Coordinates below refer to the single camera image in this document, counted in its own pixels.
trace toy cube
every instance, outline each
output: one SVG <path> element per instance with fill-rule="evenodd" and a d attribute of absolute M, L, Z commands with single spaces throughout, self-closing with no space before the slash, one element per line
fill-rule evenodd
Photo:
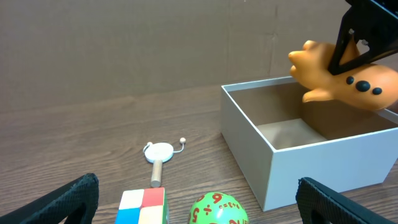
<path fill-rule="evenodd" d="M 123 192 L 115 224 L 168 224 L 169 205 L 164 187 Z"/>

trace wooden handle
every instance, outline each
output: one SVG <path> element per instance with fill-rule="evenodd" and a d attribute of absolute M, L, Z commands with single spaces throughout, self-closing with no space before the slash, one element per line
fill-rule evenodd
<path fill-rule="evenodd" d="M 162 185 L 162 160 L 155 160 L 152 168 L 152 177 L 150 178 L 151 187 L 160 187 Z"/>

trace black eye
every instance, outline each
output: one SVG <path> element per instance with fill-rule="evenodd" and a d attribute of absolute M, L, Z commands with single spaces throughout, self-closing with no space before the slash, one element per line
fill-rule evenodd
<path fill-rule="evenodd" d="M 382 90 L 379 87 L 374 88 L 372 91 L 372 93 L 375 95 L 379 95 L 379 94 L 381 94 L 381 92 L 382 92 Z"/>
<path fill-rule="evenodd" d="M 355 88 L 358 91 L 365 92 L 371 88 L 371 85 L 367 81 L 359 81 L 355 84 Z"/>
<path fill-rule="evenodd" d="M 347 77 L 346 83 L 349 84 L 349 85 L 353 84 L 354 83 L 354 77 Z"/>

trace brown wall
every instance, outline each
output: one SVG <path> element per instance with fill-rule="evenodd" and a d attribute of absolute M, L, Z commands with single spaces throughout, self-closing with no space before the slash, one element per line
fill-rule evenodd
<path fill-rule="evenodd" d="M 0 113 L 288 75 L 344 0 L 2 0 Z"/>

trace red square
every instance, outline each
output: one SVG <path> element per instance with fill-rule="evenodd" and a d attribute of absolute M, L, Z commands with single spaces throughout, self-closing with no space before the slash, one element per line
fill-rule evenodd
<path fill-rule="evenodd" d="M 144 198 L 142 199 L 141 208 L 163 205 L 164 187 L 144 189 Z"/>

